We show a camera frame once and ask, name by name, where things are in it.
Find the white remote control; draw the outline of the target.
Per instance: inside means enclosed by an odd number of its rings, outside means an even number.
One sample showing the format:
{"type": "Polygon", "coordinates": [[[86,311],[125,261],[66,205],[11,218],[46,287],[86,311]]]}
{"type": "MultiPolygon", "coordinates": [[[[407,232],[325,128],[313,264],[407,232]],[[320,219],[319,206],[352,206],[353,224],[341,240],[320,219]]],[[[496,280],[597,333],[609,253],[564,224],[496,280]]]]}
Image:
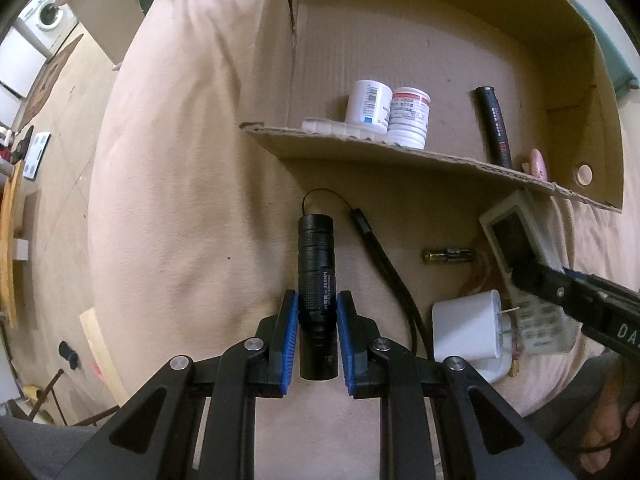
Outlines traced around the white remote control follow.
{"type": "Polygon", "coordinates": [[[529,192],[517,190],[480,216],[515,308],[520,341],[527,354],[567,353],[578,323],[542,289],[544,272],[562,272],[562,261],[529,192]]]}

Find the black flashlight with lanyard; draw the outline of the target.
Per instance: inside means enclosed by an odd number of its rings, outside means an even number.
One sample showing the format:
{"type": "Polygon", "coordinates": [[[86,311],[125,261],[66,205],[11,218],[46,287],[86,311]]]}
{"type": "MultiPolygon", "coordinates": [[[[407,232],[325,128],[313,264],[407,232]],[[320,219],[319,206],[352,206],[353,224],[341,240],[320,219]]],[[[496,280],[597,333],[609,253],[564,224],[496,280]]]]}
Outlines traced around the black flashlight with lanyard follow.
{"type": "MultiPolygon", "coordinates": [[[[430,348],[432,336],[408,287],[359,208],[347,208],[350,222],[371,262],[396,298],[410,332],[410,349],[430,348]]],[[[306,214],[298,220],[298,322],[302,330],[300,374],[307,380],[337,376],[337,292],[334,222],[326,214],[306,214]]]]}

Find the white power adapter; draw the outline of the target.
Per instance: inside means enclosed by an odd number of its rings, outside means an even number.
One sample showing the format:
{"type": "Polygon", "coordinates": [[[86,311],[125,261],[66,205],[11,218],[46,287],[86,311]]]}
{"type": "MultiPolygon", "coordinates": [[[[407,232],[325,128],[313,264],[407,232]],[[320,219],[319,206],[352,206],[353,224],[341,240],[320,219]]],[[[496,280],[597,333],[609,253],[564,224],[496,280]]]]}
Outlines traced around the white power adapter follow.
{"type": "Polygon", "coordinates": [[[439,301],[432,307],[433,350],[437,362],[460,356],[490,384],[512,366],[512,323],[495,289],[439,301]]]}

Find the pink small bottle gold cap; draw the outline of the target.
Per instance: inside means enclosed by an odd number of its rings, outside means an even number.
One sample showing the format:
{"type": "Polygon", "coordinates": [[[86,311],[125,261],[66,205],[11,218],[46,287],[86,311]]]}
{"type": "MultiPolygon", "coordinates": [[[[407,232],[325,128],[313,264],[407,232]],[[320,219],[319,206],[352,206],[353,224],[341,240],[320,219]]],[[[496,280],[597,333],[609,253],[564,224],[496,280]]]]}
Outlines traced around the pink small bottle gold cap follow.
{"type": "Polygon", "coordinates": [[[512,364],[508,371],[508,376],[518,377],[520,374],[520,359],[522,354],[521,327],[520,322],[518,322],[518,310],[513,309],[513,311],[509,313],[509,318],[511,321],[512,364]]]}

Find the pink rounded toy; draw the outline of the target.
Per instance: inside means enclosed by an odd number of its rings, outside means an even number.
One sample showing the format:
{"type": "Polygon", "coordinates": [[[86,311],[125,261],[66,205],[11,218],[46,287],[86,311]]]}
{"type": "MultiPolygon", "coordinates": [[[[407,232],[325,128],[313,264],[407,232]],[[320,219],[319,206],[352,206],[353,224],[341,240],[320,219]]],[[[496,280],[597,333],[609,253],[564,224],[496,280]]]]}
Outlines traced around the pink rounded toy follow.
{"type": "Polygon", "coordinates": [[[541,151],[536,148],[529,152],[528,159],[522,163],[522,170],[537,180],[548,180],[548,171],[546,163],[544,162],[544,156],[542,156],[541,151]]]}

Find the black gold AA battery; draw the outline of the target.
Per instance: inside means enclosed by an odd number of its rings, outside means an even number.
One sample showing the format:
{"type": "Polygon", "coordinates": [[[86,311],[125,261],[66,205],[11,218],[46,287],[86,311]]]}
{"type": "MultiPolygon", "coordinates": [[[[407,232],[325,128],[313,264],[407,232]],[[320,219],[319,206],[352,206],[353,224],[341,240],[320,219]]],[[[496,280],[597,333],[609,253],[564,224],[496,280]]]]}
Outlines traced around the black gold AA battery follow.
{"type": "Polygon", "coordinates": [[[450,264],[474,262],[477,252],[473,248],[424,249],[422,260],[425,263],[450,264]]]}

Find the beige bed blanket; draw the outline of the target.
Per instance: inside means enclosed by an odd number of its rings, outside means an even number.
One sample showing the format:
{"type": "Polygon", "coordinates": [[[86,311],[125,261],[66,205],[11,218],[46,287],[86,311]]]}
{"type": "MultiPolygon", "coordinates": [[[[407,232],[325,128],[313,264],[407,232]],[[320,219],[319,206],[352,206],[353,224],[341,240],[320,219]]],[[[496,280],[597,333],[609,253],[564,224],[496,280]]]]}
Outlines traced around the beige bed blanket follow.
{"type": "MultiPolygon", "coordinates": [[[[488,179],[407,167],[291,160],[238,128],[241,77],[259,0],[155,0],[108,101],[89,200],[94,308],[122,383],[135,393],[176,354],[219,356],[252,336],[297,286],[299,202],[332,188],[361,207],[421,309],[458,296],[470,271],[427,271],[426,245],[480,247],[477,217],[510,191],[488,179]]],[[[622,214],[536,193],[564,263],[639,289],[639,97],[623,100],[622,214]]],[[[335,220],[337,283],[383,335],[408,344],[397,302],[344,206],[335,220]]],[[[294,379],[260,400],[256,479],[378,479],[378,401],[343,379],[294,379]]]]}

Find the black cylindrical tube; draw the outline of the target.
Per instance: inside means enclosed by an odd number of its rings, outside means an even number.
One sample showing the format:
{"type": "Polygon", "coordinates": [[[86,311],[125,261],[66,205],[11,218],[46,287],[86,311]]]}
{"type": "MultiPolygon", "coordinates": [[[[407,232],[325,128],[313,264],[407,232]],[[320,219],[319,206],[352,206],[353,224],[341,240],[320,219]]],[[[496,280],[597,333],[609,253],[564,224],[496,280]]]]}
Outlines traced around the black cylindrical tube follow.
{"type": "Polygon", "coordinates": [[[494,165],[512,169],[513,162],[501,108],[494,87],[477,87],[474,96],[480,111],[491,161],[494,165]]]}

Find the white pill organizer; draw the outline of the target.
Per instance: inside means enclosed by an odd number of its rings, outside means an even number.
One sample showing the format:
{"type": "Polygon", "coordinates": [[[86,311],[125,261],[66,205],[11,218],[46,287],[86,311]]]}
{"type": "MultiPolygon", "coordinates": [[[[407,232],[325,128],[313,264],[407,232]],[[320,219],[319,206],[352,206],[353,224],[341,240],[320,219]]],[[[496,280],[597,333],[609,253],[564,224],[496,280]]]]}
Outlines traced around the white pill organizer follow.
{"type": "Polygon", "coordinates": [[[365,126],[352,125],[347,122],[334,122],[334,120],[322,118],[305,118],[302,122],[302,130],[306,133],[372,142],[384,142],[387,139],[385,132],[379,133],[365,126]]]}

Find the cardboard box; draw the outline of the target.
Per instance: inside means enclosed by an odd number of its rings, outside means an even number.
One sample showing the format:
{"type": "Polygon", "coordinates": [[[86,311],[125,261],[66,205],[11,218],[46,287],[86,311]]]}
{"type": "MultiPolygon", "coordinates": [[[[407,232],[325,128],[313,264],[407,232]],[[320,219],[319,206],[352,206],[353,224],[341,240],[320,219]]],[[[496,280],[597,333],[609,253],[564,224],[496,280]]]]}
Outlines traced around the cardboard box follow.
{"type": "Polygon", "coordinates": [[[567,0],[259,0],[240,125],[281,158],[359,160],[511,181],[621,210],[616,95],[596,35],[567,0]],[[426,147],[320,136],[360,79],[432,100],[426,147]],[[491,161],[477,87],[494,87],[513,168],[491,161]],[[522,170],[544,156],[548,180],[522,170]]]}

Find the white bottle red label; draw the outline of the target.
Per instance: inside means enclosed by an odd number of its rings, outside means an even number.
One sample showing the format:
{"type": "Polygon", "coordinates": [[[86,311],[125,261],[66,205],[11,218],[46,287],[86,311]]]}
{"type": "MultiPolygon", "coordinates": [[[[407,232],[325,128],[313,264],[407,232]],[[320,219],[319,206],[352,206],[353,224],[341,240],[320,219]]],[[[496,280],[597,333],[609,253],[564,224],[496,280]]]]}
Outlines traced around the white bottle red label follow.
{"type": "Polygon", "coordinates": [[[426,144],[431,97],[412,87],[398,87],[390,103],[387,136],[393,144],[423,150],[426,144]]]}

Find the white bottle blue label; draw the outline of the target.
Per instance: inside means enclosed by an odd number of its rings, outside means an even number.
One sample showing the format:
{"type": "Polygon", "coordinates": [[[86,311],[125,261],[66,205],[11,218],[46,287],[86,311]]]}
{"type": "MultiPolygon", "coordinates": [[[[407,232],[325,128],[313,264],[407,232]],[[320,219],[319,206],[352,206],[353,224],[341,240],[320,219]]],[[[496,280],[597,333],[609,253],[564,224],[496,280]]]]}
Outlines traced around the white bottle blue label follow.
{"type": "Polygon", "coordinates": [[[393,90],[387,84],[370,79],[357,80],[349,93],[345,122],[386,134],[392,99],[393,90]]]}

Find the wooden chair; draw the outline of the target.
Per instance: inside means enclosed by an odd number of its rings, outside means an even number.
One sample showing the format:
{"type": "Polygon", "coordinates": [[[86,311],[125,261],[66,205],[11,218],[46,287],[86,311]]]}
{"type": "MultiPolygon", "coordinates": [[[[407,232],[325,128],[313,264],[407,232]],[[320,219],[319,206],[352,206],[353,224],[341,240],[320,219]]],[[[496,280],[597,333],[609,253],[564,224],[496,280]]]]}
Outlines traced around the wooden chair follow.
{"type": "Polygon", "coordinates": [[[24,167],[24,160],[13,166],[12,174],[4,182],[1,199],[1,317],[11,328],[18,326],[14,281],[14,262],[18,247],[15,222],[24,167]]]}

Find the white bathroom scale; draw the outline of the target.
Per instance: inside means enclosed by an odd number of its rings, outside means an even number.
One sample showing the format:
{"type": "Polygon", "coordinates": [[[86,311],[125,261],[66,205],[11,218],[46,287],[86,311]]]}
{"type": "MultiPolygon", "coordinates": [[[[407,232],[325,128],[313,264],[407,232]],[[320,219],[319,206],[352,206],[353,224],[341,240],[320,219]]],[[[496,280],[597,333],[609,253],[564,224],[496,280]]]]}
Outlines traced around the white bathroom scale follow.
{"type": "Polygon", "coordinates": [[[29,148],[24,159],[23,177],[35,180],[44,153],[51,139],[50,131],[38,132],[32,135],[29,148]]]}

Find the washing machine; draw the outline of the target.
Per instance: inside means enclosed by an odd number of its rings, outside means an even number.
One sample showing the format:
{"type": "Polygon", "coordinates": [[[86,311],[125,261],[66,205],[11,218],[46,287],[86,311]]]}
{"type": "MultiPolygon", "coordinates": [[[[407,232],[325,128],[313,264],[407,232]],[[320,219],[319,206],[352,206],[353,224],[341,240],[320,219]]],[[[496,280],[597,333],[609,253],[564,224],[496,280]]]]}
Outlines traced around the washing machine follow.
{"type": "Polygon", "coordinates": [[[68,4],[58,0],[29,0],[13,27],[39,52],[50,58],[77,25],[77,18],[68,4]]]}

